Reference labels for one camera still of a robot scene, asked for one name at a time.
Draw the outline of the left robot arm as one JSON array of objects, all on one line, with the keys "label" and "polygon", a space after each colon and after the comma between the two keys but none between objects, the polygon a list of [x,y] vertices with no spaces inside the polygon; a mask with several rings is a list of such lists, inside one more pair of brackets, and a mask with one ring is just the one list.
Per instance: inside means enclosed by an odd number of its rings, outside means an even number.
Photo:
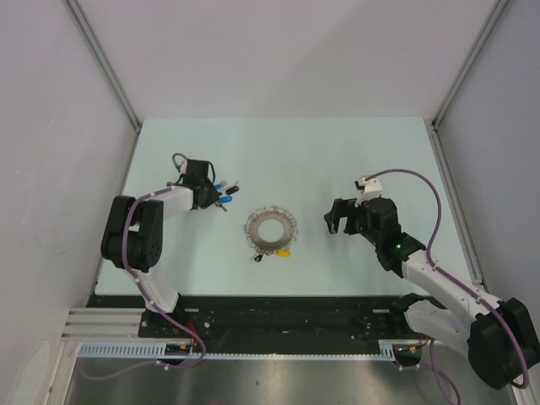
[{"label": "left robot arm", "polygon": [[176,310],[180,293],[159,269],[164,223],[182,213],[210,208],[221,197],[211,162],[185,159],[178,171],[178,180],[162,189],[140,197],[114,197],[100,243],[101,256],[130,275],[146,308],[161,311],[156,325],[171,338],[185,331],[186,316]]}]

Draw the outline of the silver key dark head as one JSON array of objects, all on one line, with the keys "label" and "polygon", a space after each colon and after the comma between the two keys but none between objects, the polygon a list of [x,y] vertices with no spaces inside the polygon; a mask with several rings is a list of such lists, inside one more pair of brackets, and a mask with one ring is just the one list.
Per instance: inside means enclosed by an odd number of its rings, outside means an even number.
[{"label": "silver key dark head", "polygon": [[220,201],[217,201],[217,202],[215,203],[215,206],[218,207],[218,208],[221,208],[224,212],[228,212],[227,208],[226,208],[226,207],[223,205],[223,203],[220,202]]}]

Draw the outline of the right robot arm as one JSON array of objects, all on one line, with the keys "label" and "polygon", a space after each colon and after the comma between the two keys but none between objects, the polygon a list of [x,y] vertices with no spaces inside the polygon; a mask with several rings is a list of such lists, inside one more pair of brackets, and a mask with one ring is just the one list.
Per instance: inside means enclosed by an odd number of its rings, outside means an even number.
[{"label": "right robot arm", "polygon": [[527,307],[502,300],[445,270],[426,246],[402,231],[395,203],[384,197],[358,203],[336,199],[324,220],[330,234],[342,220],[347,235],[361,235],[374,248],[384,270],[419,286],[436,302],[415,294],[403,297],[389,317],[398,338],[423,333],[468,360],[488,386],[525,388],[539,362],[539,340]]}]

